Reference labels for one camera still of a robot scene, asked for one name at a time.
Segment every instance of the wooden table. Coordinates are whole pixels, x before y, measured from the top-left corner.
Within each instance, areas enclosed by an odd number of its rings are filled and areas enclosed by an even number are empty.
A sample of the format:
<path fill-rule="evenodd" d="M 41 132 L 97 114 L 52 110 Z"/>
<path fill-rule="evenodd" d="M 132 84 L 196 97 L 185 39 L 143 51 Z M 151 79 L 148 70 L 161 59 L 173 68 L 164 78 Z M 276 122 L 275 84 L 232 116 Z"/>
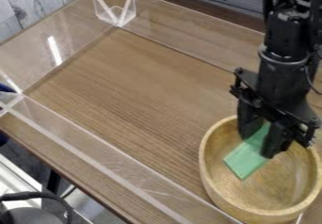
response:
<path fill-rule="evenodd" d="M 262 29 L 260 22 L 240 13 L 195 0 L 168 1 Z M 227 92 L 232 82 L 229 72 L 113 29 L 26 94 L 209 201 L 197 151 L 208 127 L 235 114 L 236 101 Z M 319 104 L 315 110 L 322 116 Z M 14 116 L 1 118 L 0 128 L 127 221 L 176 223 Z M 310 223 L 316 220 L 311 215 Z"/>

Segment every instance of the bowl rim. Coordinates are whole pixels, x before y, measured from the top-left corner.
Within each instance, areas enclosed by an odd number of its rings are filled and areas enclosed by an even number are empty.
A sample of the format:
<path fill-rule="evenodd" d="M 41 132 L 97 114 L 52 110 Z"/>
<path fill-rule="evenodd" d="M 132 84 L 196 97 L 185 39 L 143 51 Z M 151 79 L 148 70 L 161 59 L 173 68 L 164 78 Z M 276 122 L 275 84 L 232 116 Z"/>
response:
<path fill-rule="evenodd" d="M 201 176 L 201 179 L 205 180 L 205 183 L 208 184 L 208 186 L 211 187 L 212 191 L 216 192 L 216 195 L 220 197 L 220 199 L 228 203 L 228 205 L 231 205 L 235 209 L 241 210 L 245 213 L 250 214 L 255 214 L 258 216 L 287 216 L 287 215 L 294 215 L 295 213 L 303 212 L 308 206 L 311 205 L 312 201 L 315 200 L 319 191 L 320 191 L 320 187 L 322 187 L 322 162 L 320 162 L 320 158 L 318 155 L 318 152 L 315 150 L 314 147 L 307 149 L 307 152 L 310 153 L 311 157 L 312 157 L 312 162 L 315 163 L 315 181 L 314 181 L 314 186 L 311 188 L 311 192 L 310 194 L 306 196 L 306 198 L 294 206 L 287 207 L 284 209 L 280 210 L 266 210 L 266 209 L 260 209 L 260 208 L 240 208 L 233 202 L 231 202 L 229 200 L 227 200 L 223 195 L 220 194 L 220 192 L 217 191 L 217 188 L 215 186 L 215 184 L 211 182 L 211 177 L 209 177 L 209 173 L 207 171 L 207 167 L 205 167 L 205 163 L 204 163 L 204 147 L 207 144 L 207 140 L 211 136 L 211 134 L 213 133 L 213 131 L 227 122 L 236 120 L 236 116 L 231 116 L 224 118 L 223 120 L 217 121 L 211 128 L 208 129 L 208 131 L 204 134 L 203 140 L 201 140 L 201 145 L 199 148 L 199 166 L 200 166 L 200 174 L 204 175 Z"/>

